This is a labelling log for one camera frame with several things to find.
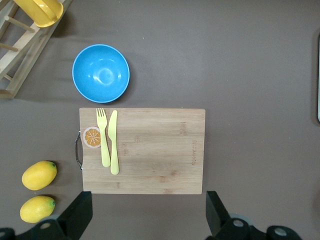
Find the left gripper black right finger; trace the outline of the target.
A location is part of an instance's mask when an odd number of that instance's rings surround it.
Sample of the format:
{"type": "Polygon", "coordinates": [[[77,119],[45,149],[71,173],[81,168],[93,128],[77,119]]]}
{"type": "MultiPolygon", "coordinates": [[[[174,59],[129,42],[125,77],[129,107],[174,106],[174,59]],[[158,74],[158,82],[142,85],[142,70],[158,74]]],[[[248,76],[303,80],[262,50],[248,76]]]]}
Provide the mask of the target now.
{"type": "Polygon", "coordinates": [[[216,191],[206,192],[208,240],[264,240],[266,234],[239,217],[231,217],[216,191]]]}

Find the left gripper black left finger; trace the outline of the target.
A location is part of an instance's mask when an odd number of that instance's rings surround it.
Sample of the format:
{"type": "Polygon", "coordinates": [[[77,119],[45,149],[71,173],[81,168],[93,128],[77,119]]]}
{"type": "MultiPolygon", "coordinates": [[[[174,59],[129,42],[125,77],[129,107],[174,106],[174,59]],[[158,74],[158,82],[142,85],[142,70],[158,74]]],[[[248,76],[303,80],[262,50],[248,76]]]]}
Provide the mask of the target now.
{"type": "Polygon", "coordinates": [[[93,217],[92,193],[81,192],[56,219],[37,223],[16,240],[78,240],[93,217]]]}

